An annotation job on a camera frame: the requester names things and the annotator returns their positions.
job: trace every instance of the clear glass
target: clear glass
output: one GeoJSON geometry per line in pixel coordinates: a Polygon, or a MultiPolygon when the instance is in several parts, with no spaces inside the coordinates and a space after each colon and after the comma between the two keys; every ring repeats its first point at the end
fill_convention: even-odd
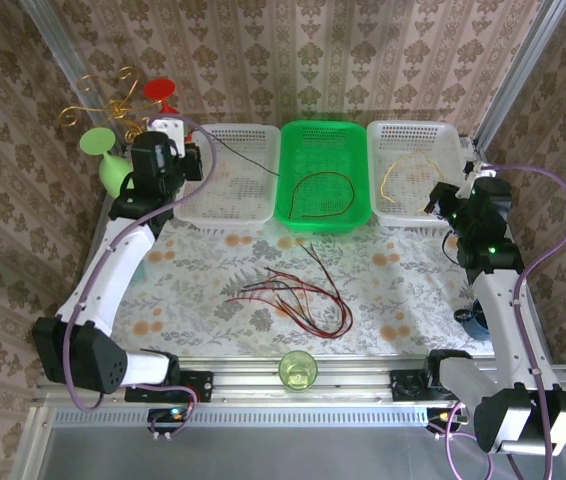
{"type": "Polygon", "coordinates": [[[314,357],[301,350],[286,353],[279,363],[279,377],[283,385],[296,391],[310,388],[318,372],[314,357]]]}

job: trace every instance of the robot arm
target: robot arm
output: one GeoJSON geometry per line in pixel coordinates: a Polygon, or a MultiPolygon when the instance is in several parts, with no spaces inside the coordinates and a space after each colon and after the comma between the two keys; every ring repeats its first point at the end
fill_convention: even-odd
{"type": "MultiPolygon", "coordinates": [[[[457,259],[485,314],[497,382],[480,372],[469,355],[445,351],[430,355],[425,382],[428,387],[444,387],[466,405],[484,451],[543,455],[536,381],[513,305],[512,292],[523,272],[523,260],[518,247],[506,237],[510,185],[476,172],[466,169],[468,182],[461,188],[439,183],[425,211],[445,219],[458,236],[457,259]]],[[[527,285],[523,284],[521,292],[521,316],[526,331],[532,332],[533,304],[527,285]]],[[[530,341],[545,385],[553,455],[558,455],[566,443],[566,391],[561,389],[538,337],[532,335],[530,341]]]]}
{"type": "MultiPolygon", "coordinates": [[[[182,122],[170,121],[182,127],[182,122]]],[[[66,325],[80,292],[109,250],[108,261],[91,286],[73,327],[70,368],[74,384],[109,394],[121,386],[181,385],[184,378],[192,383],[191,376],[182,375],[186,372],[180,371],[176,356],[153,351],[127,352],[110,338],[116,311],[132,275],[174,214],[168,210],[136,226],[114,250],[110,247],[112,240],[136,220],[170,204],[186,180],[200,181],[203,178],[198,148],[194,144],[184,145],[183,154],[179,155],[173,153],[176,145],[168,135],[158,131],[142,133],[135,139],[131,150],[133,171],[123,182],[120,195],[110,210],[110,221],[96,255],[56,316],[36,321],[33,337],[45,374],[51,381],[65,383],[61,359],[66,325]]],[[[126,399],[128,396],[161,401],[175,400],[182,394],[130,393],[128,389],[126,399]]]]}

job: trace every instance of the black wire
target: black wire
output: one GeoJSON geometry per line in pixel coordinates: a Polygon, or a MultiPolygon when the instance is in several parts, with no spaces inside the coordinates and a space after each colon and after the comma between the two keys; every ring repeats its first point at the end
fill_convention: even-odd
{"type": "Polygon", "coordinates": [[[214,135],[212,132],[210,132],[209,130],[205,130],[207,133],[210,134],[210,136],[216,140],[217,142],[219,142],[221,145],[223,145],[225,148],[227,148],[230,152],[235,153],[236,155],[238,155],[239,157],[243,158],[244,160],[247,160],[248,162],[256,165],[259,168],[262,168],[263,170],[265,170],[267,173],[271,173],[272,175],[275,175],[277,177],[280,177],[281,175],[279,175],[276,172],[273,172],[272,170],[270,170],[267,167],[264,167],[263,165],[261,165],[259,162],[255,162],[254,160],[247,158],[245,155],[243,155],[240,152],[237,152],[236,150],[234,150],[232,147],[230,147],[227,143],[225,143],[223,140],[221,140],[219,137],[217,137],[216,135],[214,135]]]}
{"type": "MultiPolygon", "coordinates": [[[[172,414],[169,411],[167,413],[159,411],[152,416],[152,420],[150,420],[150,427],[149,427],[150,433],[152,435],[154,435],[154,433],[156,432],[156,424],[157,423],[164,423],[166,418],[169,418],[169,419],[173,418],[172,414]]],[[[177,431],[179,431],[181,428],[183,428],[183,424],[181,422],[180,426],[177,426],[177,427],[174,427],[174,428],[169,428],[169,429],[167,427],[162,427],[162,428],[165,428],[165,430],[167,430],[167,433],[172,435],[172,434],[176,433],[177,431]]]]}
{"type": "Polygon", "coordinates": [[[441,244],[441,250],[443,250],[443,255],[445,255],[447,257],[447,259],[452,262],[454,265],[459,265],[459,262],[457,262],[456,260],[454,260],[452,257],[450,257],[447,252],[445,251],[445,242],[447,241],[448,237],[450,236],[450,234],[452,233],[452,230],[450,230],[449,232],[447,232],[445,234],[445,236],[443,237],[443,243],[441,244]]]}
{"type": "Polygon", "coordinates": [[[303,321],[305,321],[305,323],[308,324],[308,326],[312,327],[312,328],[316,328],[314,327],[314,325],[312,325],[312,322],[310,322],[309,318],[305,315],[305,309],[303,308],[303,305],[301,304],[301,300],[299,300],[299,297],[296,295],[296,292],[292,289],[292,287],[290,287],[287,283],[283,282],[282,280],[267,280],[265,282],[259,282],[259,283],[253,283],[251,285],[245,285],[243,287],[243,289],[241,290],[241,293],[243,292],[259,292],[260,290],[257,289],[250,289],[250,287],[265,287],[267,288],[267,284],[268,283],[278,283],[279,285],[283,285],[283,287],[288,290],[293,296],[294,299],[296,300],[297,305],[299,306],[300,312],[297,311],[298,315],[303,319],[303,321]]]}

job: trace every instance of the table surface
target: table surface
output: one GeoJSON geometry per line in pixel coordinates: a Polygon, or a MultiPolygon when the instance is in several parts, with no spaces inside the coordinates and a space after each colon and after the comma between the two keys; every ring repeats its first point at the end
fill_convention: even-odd
{"type": "MultiPolygon", "coordinates": [[[[461,143],[465,159],[474,160],[469,142],[461,143]]],[[[297,234],[274,219],[252,233],[200,230],[173,220],[134,275],[112,337],[127,349],[193,357],[297,349],[315,355],[427,354],[433,348],[492,355],[489,341],[471,339],[453,319],[454,310],[472,304],[473,294],[465,273],[441,251],[446,232],[383,227],[374,216],[346,235],[297,234]],[[314,337],[261,302],[226,302],[242,286],[268,278],[265,267],[329,289],[302,245],[314,246],[352,309],[354,326],[339,339],[314,337]]],[[[453,237],[446,249],[456,256],[453,237]]],[[[308,300],[313,316],[334,326],[334,304],[315,295],[308,300]]]]}

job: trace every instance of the black bracket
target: black bracket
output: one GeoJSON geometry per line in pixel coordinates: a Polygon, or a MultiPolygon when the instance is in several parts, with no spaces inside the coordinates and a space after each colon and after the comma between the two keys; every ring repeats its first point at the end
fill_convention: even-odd
{"type": "MultiPolygon", "coordinates": [[[[46,377],[65,383],[62,352],[67,323],[41,317],[32,336],[46,377]]],[[[127,370],[127,355],[110,337],[94,328],[94,322],[75,325],[70,337],[70,369],[74,385],[105,394],[114,393],[127,370]]]]}
{"type": "Polygon", "coordinates": [[[184,416],[187,407],[185,408],[151,408],[147,413],[147,423],[150,424],[147,429],[159,435],[166,433],[173,434],[176,432],[184,422],[184,416]]]}
{"type": "Polygon", "coordinates": [[[420,370],[391,370],[390,387],[395,402],[419,400],[458,400],[441,384],[441,360],[451,357],[472,358],[462,350],[432,350],[420,370]]]}
{"type": "MultiPolygon", "coordinates": [[[[461,425],[467,425],[467,423],[469,422],[469,417],[467,415],[464,415],[462,413],[462,410],[463,409],[459,410],[456,413],[455,417],[452,419],[452,425],[450,427],[451,432],[456,432],[459,428],[461,428],[461,425]]],[[[447,422],[449,421],[449,415],[450,413],[452,413],[451,408],[428,408],[426,412],[428,424],[425,428],[428,431],[434,434],[441,433],[440,430],[434,428],[433,425],[436,425],[437,427],[445,430],[445,428],[447,427],[447,422]]]]}

